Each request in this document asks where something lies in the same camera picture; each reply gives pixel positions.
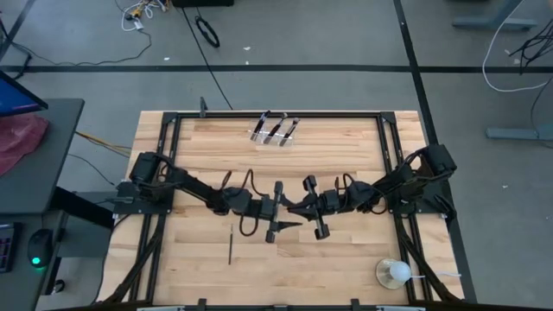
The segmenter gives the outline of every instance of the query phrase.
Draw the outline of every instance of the keyboard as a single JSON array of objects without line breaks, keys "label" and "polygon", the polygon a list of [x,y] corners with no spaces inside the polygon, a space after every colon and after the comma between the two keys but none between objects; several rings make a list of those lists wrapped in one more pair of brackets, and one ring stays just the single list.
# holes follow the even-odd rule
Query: keyboard
[{"label": "keyboard", "polygon": [[0,224],[0,273],[10,272],[19,224]]}]

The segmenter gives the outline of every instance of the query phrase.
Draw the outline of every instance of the monitor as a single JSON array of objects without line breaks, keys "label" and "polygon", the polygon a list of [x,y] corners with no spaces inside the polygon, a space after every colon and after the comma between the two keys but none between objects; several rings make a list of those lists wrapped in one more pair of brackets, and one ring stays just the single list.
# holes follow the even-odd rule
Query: monitor
[{"label": "monitor", "polygon": [[47,109],[48,105],[0,71],[0,117]]}]

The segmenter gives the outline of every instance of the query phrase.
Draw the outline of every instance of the black metal frame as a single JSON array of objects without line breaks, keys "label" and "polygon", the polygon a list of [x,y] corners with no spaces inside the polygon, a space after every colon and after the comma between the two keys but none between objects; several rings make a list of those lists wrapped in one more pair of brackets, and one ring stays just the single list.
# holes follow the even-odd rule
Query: black metal frame
[{"label": "black metal frame", "polygon": [[[160,135],[158,139],[158,144],[156,151],[158,153],[163,153],[164,147],[165,147],[165,141],[167,138],[167,132],[168,132],[168,126],[173,123],[173,135],[171,137],[171,143],[168,151],[168,157],[175,162],[175,156],[176,151],[178,148],[178,142],[180,137],[180,131],[181,131],[181,121],[186,118],[251,118],[251,119],[257,119],[259,117],[260,112],[244,112],[244,111],[199,111],[199,112],[164,112],[162,116],[162,127],[160,129]],[[374,119],[377,123],[377,129],[378,129],[378,135],[379,135],[379,141],[380,141],[380,148],[382,151],[382,157],[385,165],[385,171],[386,173],[389,173],[392,171],[392,164],[391,164],[391,157],[390,157],[390,151],[388,149],[388,140],[386,138],[386,130],[385,125],[388,124],[390,126],[390,132],[391,137],[393,141],[394,146],[394,156],[397,158],[397,163],[400,163],[403,159],[403,152],[401,149],[401,143],[399,140],[399,132],[397,130],[397,123],[395,118],[395,113],[393,111],[384,111],[384,112],[343,112],[343,111],[290,111],[288,112],[289,117],[299,117],[299,118],[325,118],[325,117],[331,117],[331,118],[370,118]],[[156,230],[160,231],[160,233],[163,235],[164,228],[165,228],[165,220],[167,215],[160,214],[158,216],[158,221],[156,225]],[[394,224],[396,227],[396,233],[400,232],[400,228],[403,229],[403,218],[399,214],[394,213]],[[409,223],[410,223],[410,231],[411,231],[411,237],[413,239],[413,243],[416,247],[416,250],[419,251],[423,255],[423,246],[420,238],[420,232],[418,230],[418,223],[416,222],[416,216],[414,213],[412,213],[408,217]],[[140,232],[140,240],[138,245],[138,252],[137,252],[137,259],[143,254],[143,251],[146,247],[146,244],[148,243],[148,234],[149,234],[149,228],[151,225],[151,215],[144,215],[143,220],[143,226],[142,230]],[[402,245],[399,235],[398,235],[398,247],[400,252],[401,260],[409,263],[409,252],[408,250]],[[156,288],[156,278],[157,278],[157,270],[159,267],[159,260],[161,255],[161,248],[162,248],[162,241],[160,241],[159,245],[155,248],[153,254],[152,254],[152,264],[150,266],[149,271],[149,280],[148,280],[148,287],[146,289],[146,301],[153,301],[155,288]],[[425,301],[431,301],[432,300],[432,290],[430,288],[429,282],[426,279],[422,279],[421,282],[423,283],[423,296]],[[137,293],[138,293],[138,286],[140,284],[140,275],[136,279],[136,281],[132,284],[132,287],[130,289],[130,298],[129,301],[136,301],[137,300]],[[467,284],[464,282],[462,284],[463,291],[465,290],[465,286],[468,286],[470,292],[474,292],[474,289],[472,289],[472,283]],[[409,303],[411,304],[414,301],[420,301],[416,298],[415,293],[415,286],[412,280],[409,280],[406,283],[406,291]],[[266,306],[232,306],[233,308],[246,308],[246,309],[264,309]],[[362,308],[374,308],[374,306],[360,306]],[[194,305],[186,306],[186,308],[194,308]],[[330,308],[330,306],[301,306],[302,309],[324,309],[324,308]],[[352,306],[332,306],[332,309],[347,309],[351,310]]]}]

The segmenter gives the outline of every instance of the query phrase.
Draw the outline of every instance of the wooden table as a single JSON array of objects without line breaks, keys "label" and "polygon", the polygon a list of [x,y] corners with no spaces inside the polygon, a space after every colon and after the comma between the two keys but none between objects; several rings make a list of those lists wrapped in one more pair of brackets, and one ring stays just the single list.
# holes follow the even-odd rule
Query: wooden table
[{"label": "wooden table", "polygon": [[[425,145],[418,114],[395,112],[404,154],[408,155]],[[129,169],[138,153],[156,150],[161,117],[162,111],[141,114]],[[175,164],[213,187],[220,186],[229,169],[234,174],[228,187],[239,187],[247,169],[252,168],[260,192],[272,194],[274,182],[282,181],[286,196],[293,201],[306,195],[302,180],[309,174],[316,176],[318,191],[333,188],[335,177],[343,173],[370,183],[385,174],[376,122],[365,118],[303,119],[294,146],[278,148],[252,143],[247,133],[250,121],[184,120]],[[322,241],[315,240],[314,222],[284,209],[279,219],[304,225],[286,229],[276,235],[274,244],[266,244],[267,222],[260,221],[256,234],[246,238],[238,233],[237,216],[213,215],[199,200],[176,192],[163,237],[154,304],[195,304],[199,298],[207,298],[209,305],[348,305],[352,298],[359,298],[361,304],[407,303],[404,289],[385,289],[375,277],[381,259],[399,259],[390,214],[326,217],[331,236]],[[418,214],[417,219],[430,266],[435,271],[456,273],[444,220],[438,214]],[[141,215],[131,216],[113,233],[100,300],[112,293],[134,263],[142,220]],[[251,219],[245,221],[246,231],[252,223]],[[231,225],[234,244],[232,265],[228,265]],[[139,298],[144,297],[148,272],[146,267]],[[439,277],[452,293],[463,296],[458,277]],[[422,299],[420,281],[415,284],[417,297]]]}]

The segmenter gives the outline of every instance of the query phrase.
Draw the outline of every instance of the gray floor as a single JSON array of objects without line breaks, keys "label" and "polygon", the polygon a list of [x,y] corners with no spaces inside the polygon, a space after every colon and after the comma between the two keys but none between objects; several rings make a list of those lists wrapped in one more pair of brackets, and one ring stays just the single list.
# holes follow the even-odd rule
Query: gray floor
[{"label": "gray floor", "polygon": [[[119,2],[122,6],[134,3]],[[450,23],[454,16],[493,12],[500,1],[427,0],[422,5],[404,0],[403,4],[420,65],[481,65],[493,33],[457,30]],[[0,4],[9,27],[22,6],[18,0]],[[234,7],[202,9],[202,14],[221,38],[218,50],[200,40],[212,64],[408,65],[393,3],[387,0],[238,0]],[[194,17],[194,12],[188,10],[188,15]],[[527,1],[515,14],[536,18],[540,27],[552,16],[545,0]],[[156,11],[144,26],[152,34],[151,50],[121,65],[202,65],[178,11]],[[536,32],[501,34],[489,64],[515,66],[505,50],[516,49]],[[111,0],[40,0],[16,41],[54,61],[99,61],[136,54],[146,38],[121,30],[120,13]],[[537,64],[550,65],[552,60],[546,57]],[[0,64],[21,61],[22,56],[11,48]],[[33,65],[48,63],[35,59]],[[419,110],[410,73],[216,75],[237,109]],[[490,75],[495,85],[503,87],[534,85],[547,78]],[[208,73],[30,73],[21,82],[44,98],[84,98],[79,130],[118,144],[132,143],[142,110],[196,109],[200,96],[210,109],[226,109]],[[553,150],[484,136],[487,126],[529,126],[529,109],[537,92],[497,93],[486,86],[481,74],[428,73],[423,82],[438,138],[459,166],[451,182],[479,301],[553,306],[553,276],[547,265],[553,257],[549,239],[553,168],[548,161]],[[537,108],[539,122],[553,116],[548,106],[551,95],[553,89],[546,91]],[[85,156],[112,181],[124,178],[123,157],[77,137],[71,152]],[[111,189],[73,158],[66,162],[60,185],[78,191]],[[65,261],[61,277],[68,280],[67,292],[43,299],[39,308],[88,303],[99,284],[100,264],[98,259]],[[74,271],[86,271],[90,277]]]}]

